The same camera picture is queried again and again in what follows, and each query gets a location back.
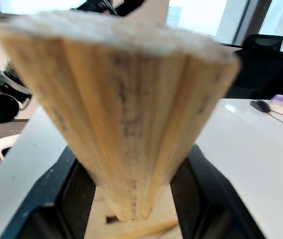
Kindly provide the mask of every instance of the light wood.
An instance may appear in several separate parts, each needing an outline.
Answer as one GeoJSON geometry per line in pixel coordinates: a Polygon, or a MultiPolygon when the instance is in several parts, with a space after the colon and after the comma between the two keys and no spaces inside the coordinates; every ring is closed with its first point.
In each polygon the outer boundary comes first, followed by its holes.
{"type": "Polygon", "coordinates": [[[146,239],[153,237],[164,239],[172,235],[174,239],[182,238],[180,230],[172,230],[178,226],[178,217],[169,186],[165,187],[162,197],[154,206],[148,220],[107,224],[107,217],[115,217],[115,213],[97,188],[84,238],[146,239]]]}
{"type": "Polygon", "coordinates": [[[0,41],[122,221],[149,217],[239,69],[209,38],[96,13],[22,16],[0,41]]]}

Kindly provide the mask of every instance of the wooden base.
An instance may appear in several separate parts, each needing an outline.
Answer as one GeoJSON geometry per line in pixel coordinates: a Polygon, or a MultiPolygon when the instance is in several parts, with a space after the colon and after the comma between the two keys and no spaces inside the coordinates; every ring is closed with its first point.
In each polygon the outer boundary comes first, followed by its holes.
{"type": "Polygon", "coordinates": [[[178,216],[170,186],[146,221],[119,222],[106,203],[100,189],[96,188],[85,239],[181,239],[178,216]]]}

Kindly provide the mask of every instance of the chair backrest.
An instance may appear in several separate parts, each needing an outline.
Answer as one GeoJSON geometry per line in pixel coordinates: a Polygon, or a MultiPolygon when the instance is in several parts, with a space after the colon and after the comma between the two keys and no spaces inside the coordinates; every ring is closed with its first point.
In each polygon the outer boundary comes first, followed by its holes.
{"type": "Polygon", "coordinates": [[[235,53],[242,69],[226,98],[271,99],[283,94],[282,36],[254,34],[247,37],[243,49],[235,53]]]}

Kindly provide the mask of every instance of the black holder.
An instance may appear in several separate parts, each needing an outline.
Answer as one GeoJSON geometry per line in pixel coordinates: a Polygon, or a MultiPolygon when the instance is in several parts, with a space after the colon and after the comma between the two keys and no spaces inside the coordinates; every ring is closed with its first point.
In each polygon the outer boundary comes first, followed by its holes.
{"type": "MultiPolygon", "coordinates": [[[[171,190],[184,239],[264,239],[230,182],[194,146],[171,190]]],[[[66,147],[30,190],[1,239],[83,239],[95,184],[66,147]]]]}

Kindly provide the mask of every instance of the wooden object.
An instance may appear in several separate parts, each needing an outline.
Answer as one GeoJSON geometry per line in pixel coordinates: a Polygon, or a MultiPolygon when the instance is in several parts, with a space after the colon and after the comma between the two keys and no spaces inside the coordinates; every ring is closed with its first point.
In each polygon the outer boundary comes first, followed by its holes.
{"type": "Polygon", "coordinates": [[[154,206],[146,221],[110,222],[107,219],[115,218],[115,213],[106,203],[99,188],[96,188],[95,197],[86,229],[85,239],[146,239],[169,238],[181,239],[178,227],[178,216],[169,186],[154,206]]]}
{"type": "Polygon", "coordinates": [[[21,16],[0,41],[121,221],[149,217],[239,69],[209,38],[96,13],[21,16]]]}

